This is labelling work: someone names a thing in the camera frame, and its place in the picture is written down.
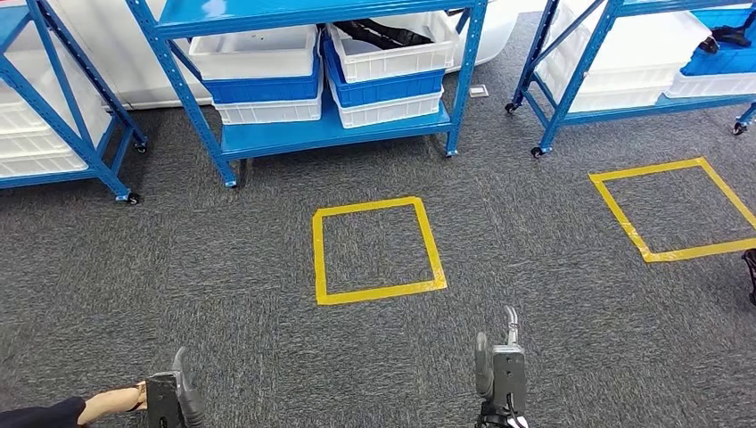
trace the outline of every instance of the plastic storage bin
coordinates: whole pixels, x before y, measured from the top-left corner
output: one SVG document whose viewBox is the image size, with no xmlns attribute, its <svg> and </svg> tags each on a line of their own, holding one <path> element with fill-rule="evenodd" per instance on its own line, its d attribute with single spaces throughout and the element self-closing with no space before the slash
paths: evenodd
<svg viewBox="0 0 756 428">
<path fill-rule="evenodd" d="M 214 104 L 224 125 L 320 120 L 323 80 L 311 100 Z"/>
<path fill-rule="evenodd" d="M 309 76 L 204 80 L 202 83 L 218 104 L 307 100 L 317 97 L 318 80 L 323 78 L 320 62 L 320 57 L 314 55 Z"/>
<path fill-rule="evenodd" d="M 96 147 L 100 144 L 105 131 L 111 124 L 111 115 L 103 111 L 100 106 L 93 106 L 90 109 L 92 111 L 85 111 L 82 108 L 82 113 L 84 113 L 85 118 L 89 119 L 85 119 L 86 130 L 89 131 L 92 143 Z M 26 128 L 19 132 L 0 134 L 0 163 L 5 158 L 36 155 L 43 152 L 73 153 L 73 150 L 47 124 L 36 128 Z"/>
<path fill-rule="evenodd" d="M 709 28 L 729 25 L 740 27 L 745 23 L 751 9 L 717 9 L 696 11 L 694 15 Z M 745 36 L 749 40 L 756 40 L 756 24 L 751 25 Z M 697 49 L 687 66 L 682 70 L 685 76 L 703 76 L 713 74 L 733 74 L 756 72 L 756 44 L 750 47 L 739 47 L 727 43 L 719 44 L 719 51 L 715 54 Z"/>
<path fill-rule="evenodd" d="M 669 98 L 756 94 L 756 73 L 685 76 L 678 73 L 672 87 L 664 92 Z"/>
<path fill-rule="evenodd" d="M 557 80 L 561 77 L 555 78 L 554 75 L 563 73 L 563 70 L 552 70 L 549 67 L 541 67 L 537 73 L 550 91 L 554 91 L 554 89 L 552 89 L 554 87 L 561 88 L 561 93 L 552 94 L 555 100 L 559 102 L 559 100 L 562 99 L 564 86 L 561 83 L 557 83 Z M 600 90 L 594 92 L 586 91 L 581 88 L 578 95 L 575 96 L 575 99 L 572 101 L 570 112 L 626 109 L 654 105 L 659 100 L 659 96 L 669 87 L 670 85 L 667 84 L 662 86 Z"/>
<path fill-rule="evenodd" d="M 347 83 L 442 70 L 454 65 L 459 35 L 444 12 L 386 16 L 374 18 L 374 21 L 389 27 L 410 29 L 429 37 L 434 43 L 382 51 L 369 43 L 352 40 L 333 24 L 327 24 Z"/>
<path fill-rule="evenodd" d="M 556 40 L 591 4 L 588 0 L 562 0 L 546 36 Z M 593 11 L 559 45 L 577 64 L 601 17 Z M 711 34 L 690 12 L 666 12 L 618 18 L 591 64 L 591 70 L 620 69 L 689 62 L 696 47 Z"/>
<path fill-rule="evenodd" d="M 195 37 L 189 56 L 203 80 L 308 76 L 317 26 Z"/>
<path fill-rule="evenodd" d="M 439 102 L 444 92 L 442 88 L 436 94 L 410 96 L 408 98 L 382 101 L 380 103 L 371 103 L 356 107 L 342 107 L 339 104 L 336 87 L 330 78 L 328 79 L 328 84 L 331 87 L 333 101 L 339 109 L 341 125 L 345 128 L 366 127 L 378 123 L 437 113 L 439 112 Z"/>
<path fill-rule="evenodd" d="M 694 14 L 710 28 L 739 27 L 752 10 L 717 9 Z M 756 26 L 751 25 L 745 36 L 753 40 Z M 756 94 L 756 45 L 743 48 L 720 43 L 714 54 L 697 49 L 665 94 L 670 98 Z"/>
<path fill-rule="evenodd" d="M 91 86 L 86 75 L 81 69 L 62 57 L 63 67 L 69 78 L 69 83 L 79 108 L 84 113 L 85 122 L 89 125 L 90 120 L 103 120 L 110 115 L 102 108 L 100 96 Z M 28 66 L 20 67 L 33 70 Z M 66 99 L 58 83 L 55 73 L 49 69 L 38 69 L 36 74 L 27 76 L 29 83 L 42 95 L 43 98 L 61 115 L 61 117 L 74 130 L 77 130 Z M 30 128 L 46 126 L 46 122 L 37 112 L 15 91 L 0 80 L 0 134 L 5 132 L 19 132 Z"/>
<path fill-rule="evenodd" d="M 86 169 L 86 163 L 72 151 L 41 152 L 28 156 L 0 158 L 0 177 L 35 176 Z"/>
<path fill-rule="evenodd" d="M 546 44 L 553 43 L 587 6 L 583 0 L 560 2 Z M 554 78 L 557 88 L 550 89 L 557 101 L 588 45 L 599 13 L 594 11 L 538 65 L 542 71 L 539 75 L 550 73 Z M 653 28 L 654 31 L 638 31 L 639 28 Z M 669 86 L 679 69 L 690 61 L 698 44 L 710 33 L 690 12 L 619 18 L 599 49 L 580 91 Z"/>
<path fill-rule="evenodd" d="M 338 54 L 330 39 L 324 41 L 323 50 L 328 76 L 333 80 L 341 107 L 354 107 L 409 96 L 435 94 L 442 88 L 444 70 L 347 83 L 344 74 L 341 72 Z"/>
</svg>

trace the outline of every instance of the yellow floor tape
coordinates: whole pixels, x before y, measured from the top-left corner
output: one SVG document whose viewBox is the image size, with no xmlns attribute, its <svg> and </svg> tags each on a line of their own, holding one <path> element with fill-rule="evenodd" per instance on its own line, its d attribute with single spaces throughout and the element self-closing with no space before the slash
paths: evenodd
<svg viewBox="0 0 756 428">
<path fill-rule="evenodd" d="M 738 211 L 743 214 L 748 223 L 756 229 L 756 217 L 748 210 L 743 204 L 740 198 L 737 197 L 735 192 L 730 189 L 727 183 L 722 180 L 722 177 L 709 165 L 709 162 L 704 158 L 695 158 L 691 160 L 679 160 L 677 162 L 662 163 L 659 165 L 650 165 L 647 167 L 624 169 L 621 171 L 604 172 L 601 174 L 588 174 L 593 184 L 598 189 L 598 192 L 604 197 L 604 201 L 609 206 L 609 210 L 612 211 L 614 217 L 620 222 L 620 225 L 625 229 L 625 233 L 628 234 L 630 240 L 640 250 L 643 260 L 647 262 L 653 261 L 674 261 L 693 259 L 696 257 L 709 256 L 711 254 L 720 254 L 723 252 L 731 251 L 745 251 L 750 248 L 756 247 L 756 238 L 742 239 L 739 241 L 732 241 L 729 243 L 714 243 L 711 245 L 702 245 L 700 247 L 686 248 L 684 250 L 674 250 L 665 252 L 651 252 L 648 245 L 643 238 L 638 234 L 637 230 L 630 224 L 628 217 L 622 212 L 620 205 L 614 200 L 612 194 L 609 193 L 609 189 L 606 188 L 604 182 L 609 180 L 616 180 L 620 178 L 629 178 L 643 176 L 646 174 L 654 174 L 657 172 L 673 171 L 675 169 L 694 168 L 701 167 L 706 174 L 714 181 L 714 184 L 725 194 L 725 196 L 735 205 Z"/>
<path fill-rule="evenodd" d="M 328 293 L 325 287 L 325 249 L 323 243 L 323 218 L 349 214 L 368 210 L 381 210 L 387 208 L 412 205 L 415 207 L 417 222 L 420 224 L 420 232 L 425 242 L 425 250 L 428 251 L 428 259 L 431 262 L 433 279 L 419 283 L 393 285 L 386 287 L 370 288 L 355 292 Z M 387 297 L 403 296 L 418 292 L 429 292 L 447 288 L 447 280 L 444 269 L 441 267 L 441 259 L 436 243 L 433 241 L 431 224 L 420 198 L 409 196 L 406 198 L 388 199 L 377 202 L 363 202 L 340 207 L 321 208 L 312 217 L 312 240 L 315 251 L 315 296 L 318 305 L 339 305 L 362 300 L 385 299 Z"/>
</svg>

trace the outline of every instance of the dark sleeve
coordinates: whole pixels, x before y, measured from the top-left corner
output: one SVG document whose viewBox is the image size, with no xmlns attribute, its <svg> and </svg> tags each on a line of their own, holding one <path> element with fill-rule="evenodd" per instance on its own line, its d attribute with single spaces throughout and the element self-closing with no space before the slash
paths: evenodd
<svg viewBox="0 0 756 428">
<path fill-rule="evenodd" d="M 50 407 L 27 407 L 0 413 L 0 428 L 76 428 L 86 403 L 71 397 Z"/>
</svg>

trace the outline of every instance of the white storage box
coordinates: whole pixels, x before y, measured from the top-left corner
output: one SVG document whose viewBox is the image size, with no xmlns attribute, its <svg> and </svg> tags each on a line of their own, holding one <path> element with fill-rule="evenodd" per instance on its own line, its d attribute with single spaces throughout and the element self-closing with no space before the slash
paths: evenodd
<svg viewBox="0 0 756 428">
<path fill-rule="evenodd" d="M 283 78 L 312 73 L 317 26 L 195 37 L 189 56 L 203 79 Z"/>
<path fill-rule="evenodd" d="M 92 137 L 94 147 L 97 147 L 111 123 L 111 115 L 103 111 L 99 105 L 93 106 L 91 109 L 93 111 L 83 112 L 85 117 L 90 119 L 86 122 L 86 129 Z M 73 153 L 73 150 L 46 124 L 37 128 L 28 128 L 21 132 L 0 134 L 0 163 L 8 158 L 37 155 L 45 152 Z"/>
<path fill-rule="evenodd" d="M 589 0 L 560 1 L 545 45 L 561 35 L 591 3 Z M 603 9 L 600 6 L 593 11 L 560 44 L 565 56 L 575 64 L 585 51 Z M 710 35 L 711 31 L 690 12 L 619 18 L 606 35 L 591 71 L 688 63 L 695 48 Z"/>
<path fill-rule="evenodd" d="M 558 86 L 558 84 L 555 83 L 553 74 L 548 73 L 547 70 L 548 68 L 542 68 L 537 73 L 546 86 L 548 86 L 549 90 L 551 90 L 552 87 Z M 659 96 L 668 87 L 670 87 L 669 84 L 597 92 L 580 90 L 572 101 L 569 112 L 627 109 L 654 105 L 659 100 Z"/>
<path fill-rule="evenodd" d="M 563 51 L 557 47 L 538 65 L 539 69 L 548 67 L 551 71 L 555 71 L 552 75 L 555 79 L 555 87 L 549 87 L 549 89 L 557 97 L 556 101 L 562 99 L 564 89 L 570 83 L 577 63 L 577 60 L 572 61 L 565 58 Z M 675 76 L 679 74 L 680 69 L 685 67 L 686 64 L 687 61 L 627 68 L 591 69 L 583 80 L 580 91 L 600 92 L 644 87 L 669 87 Z"/>
<path fill-rule="evenodd" d="M 439 101 L 444 93 L 442 87 L 441 91 L 436 94 L 410 96 L 397 100 L 342 108 L 339 104 L 336 88 L 330 79 L 328 80 L 328 84 L 331 87 L 331 95 L 336 102 L 336 107 L 339 108 L 341 124 L 347 129 L 437 113 L 439 112 Z"/>
<path fill-rule="evenodd" d="M 87 126 L 92 126 L 90 122 L 96 125 L 106 118 L 109 119 L 110 115 L 102 108 L 100 95 L 95 92 L 84 72 L 64 55 L 61 55 L 61 58 L 71 89 L 77 99 L 79 109 L 82 110 Z M 26 74 L 31 74 L 31 76 L 26 76 L 29 83 L 78 134 L 73 115 L 66 103 L 55 73 L 52 69 L 49 69 L 49 65 L 47 68 L 40 69 L 31 67 L 33 61 L 32 57 L 27 57 L 23 64 L 19 64 L 17 67 L 25 69 Z M 0 134 L 35 130 L 46 125 L 45 120 L 31 108 L 15 89 L 10 88 L 3 80 L 0 80 Z"/>
<path fill-rule="evenodd" d="M 213 104 L 224 125 L 249 123 L 301 122 L 320 120 L 323 80 L 317 98 L 295 101 L 266 101 L 260 103 Z"/>
<path fill-rule="evenodd" d="M 86 169 L 86 163 L 71 150 L 0 158 L 0 177 L 35 176 L 82 169 Z"/>
<path fill-rule="evenodd" d="M 444 12 L 386 16 L 374 18 L 374 21 L 388 27 L 412 30 L 434 43 L 382 51 L 367 42 L 352 40 L 333 24 L 327 24 L 347 83 L 445 69 L 454 65 L 459 35 Z"/>
<path fill-rule="evenodd" d="M 551 45 L 587 6 L 584 0 L 562 0 L 546 45 Z M 550 73 L 554 78 L 555 87 L 549 89 L 557 102 L 588 45 L 600 12 L 594 11 L 538 65 L 539 75 Z M 580 92 L 669 86 L 680 68 L 690 62 L 695 48 L 710 34 L 690 12 L 619 18 L 599 49 Z"/>
<path fill-rule="evenodd" d="M 756 73 L 711 76 L 684 76 L 678 73 L 672 87 L 664 94 L 669 98 L 756 94 Z"/>
</svg>

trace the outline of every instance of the blue metal shelf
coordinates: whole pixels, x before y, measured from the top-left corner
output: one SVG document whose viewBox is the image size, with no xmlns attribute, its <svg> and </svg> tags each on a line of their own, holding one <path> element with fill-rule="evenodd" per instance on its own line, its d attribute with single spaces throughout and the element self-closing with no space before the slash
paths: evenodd
<svg viewBox="0 0 756 428">
<path fill-rule="evenodd" d="M 655 114 L 674 113 L 681 111 L 691 111 L 697 109 L 708 109 L 712 107 L 721 107 L 740 103 L 751 103 L 751 107 L 737 119 L 733 127 L 733 133 L 738 135 L 742 133 L 746 125 L 756 115 L 756 95 L 731 95 L 731 96 L 714 96 L 714 97 L 697 97 L 697 98 L 667 98 L 662 95 L 656 105 L 647 107 L 636 107 L 609 111 L 585 111 L 570 113 L 572 102 L 580 90 L 583 79 L 590 70 L 593 60 L 596 58 L 601 44 L 604 42 L 607 33 L 614 25 L 617 18 L 621 16 L 642 15 L 659 12 L 674 12 L 701 9 L 707 7 L 724 6 L 730 4 L 740 4 L 743 0 L 593 0 L 584 11 L 567 29 L 557 37 L 552 37 L 554 42 L 549 46 L 544 46 L 546 35 L 551 27 L 551 21 L 556 14 L 556 9 L 560 0 L 547 0 L 546 8 L 541 15 L 541 21 L 536 31 L 536 36 L 530 46 L 528 58 L 522 68 L 520 82 L 514 92 L 512 102 L 506 106 L 508 112 L 512 112 L 527 101 L 530 107 L 536 113 L 538 120 L 546 129 L 541 137 L 538 147 L 534 147 L 530 153 L 538 157 L 541 154 L 552 151 L 552 144 L 556 131 L 567 125 L 578 125 L 582 123 L 600 122 L 605 120 L 635 118 L 640 116 L 649 116 Z M 536 66 L 544 58 L 554 51 L 557 45 L 562 43 L 567 36 L 572 33 L 593 11 L 604 5 L 601 12 L 601 18 L 596 28 L 588 40 L 588 45 L 581 56 L 575 71 L 570 78 L 570 82 L 564 89 L 564 94 L 559 103 L 557 103 L 549 91 L 548 87 L 539 78 L 536 72 Z M 546 99 L 554 107 L 554 114 L 547 117 L 546 113 L 536 102 L 536 99 L 530 93 L 532 84 L 538 86 L 546 96 Z"/>
<path fill-rule="evenodd" d="M 441 11 L 450 4 L 472 7 L 475 0 L 168 0 L 156 29 L 165 38 L 196 37 Z"/>
<path fill-rule="evenodd" d="M 665 95 L 662 95 L 659 97 L 656 105 L 649 105 L 647 107 L 567 113 L 562 123 L 564 125 L 579 125 L 604 120 L 638 118 L 654 114 L 680 113 L 682 111 L 751 103 L 753 100 L 756 100 L 756 95 L 698 96 L 695 98 L 667 98 Z"/>
<path fill-rule="evenodd" d="M 0 53 L 8 49 L 29 21 L 27 6 L 0 7 Z"/>
<path fill-rule="evenodd" d="M 447 133 L 447 156 L 457 153 L 488 0 L 168 0 L 158 21 L 144 0 L 126 3 L 227 187 L 236 186 L 236 174 L 229 161 L 274 153 L 437 132 Z M 201 81 L 199 71 L 173 39 L 456 8 L 464 9 L 457 32 L 465 23 L 469 22 L 469 26 L 450 114 L 442 110 L 421 119 L 347 130 L 341 127 L 335 106 L 326 101 L 330 95 L 324 95 L 322 118 L 317 122 L 227 127 L 219 142 L 174 59 L 175 56 Z"/>
<path fill-rule="evenodd" d="M 650 13 L 694 11 L 707 7 L 747 3 L 744 0 L 625 0 L 617 16 L 647 15 Z"/>
<path fill-rule="evenodd" d="M 37 28 L 37 33 L 47 53 L 47 58 L 50 60 L 68 108 L 76 123 L 76 130 L 63 120 L 60 114 L 53 109 L 5 56 L 8 46 L 11 45 L 25 26 L 30 23 L 33 23 Z M 76 64 L 86 74 L 89 81 L 111 108 L 111 123 L 96 149 L 91 141 L 86 123 L 71 89 L 68 76 L 63 69 L 61 58 L 55 49 L 51 32 L 61 40 L 61 45 L 69 51 Z M 120 181 L 118 173 L 131 141 L 134 140 L 134 147 L 143 149 L 146 147 L 147 139 L 142 134 L 142 131 L 138 129 L 136 123 L 128 116 L 123 105 L 118 102 L 113 92 L 105 84 L 102 76 L 86 57 L 81 46 L 78 45 L 77 41 L 69 33 L 65 25 L 63 25 L 60 18 L 55 14 L 55 11 L 50 7 L 50 4 L 47 3 L 47 0 L 27 0 L 26 6 L 0 8 L 0 78 L 18 92 L 29 106 L 47 122 L 50 128 L 70 146 L 70 149 L 87 166 L 86 169 L 80 171 L 3 177 L 0 178 L 0 188 L 98 178 L 115 193 L 117 201 L 129 201 L 132 204 L 139 202 L 138 195 L 132 193 Z M 103 161 L 103 154 L 117 125 L 123 127 L 124 132 L 120 138 L 119 147 L 111 165 L 108 166 Z"/>
<path fill-rule="evenodd" d="M 448 132 L 452 124 L 444 104 L 439 112 L 361 128 L 344 129 L 328 91 L 323 92 L 320 120 L 223 127 L 221 149 L 229 161 L 286 152 Z"/>
</svg>

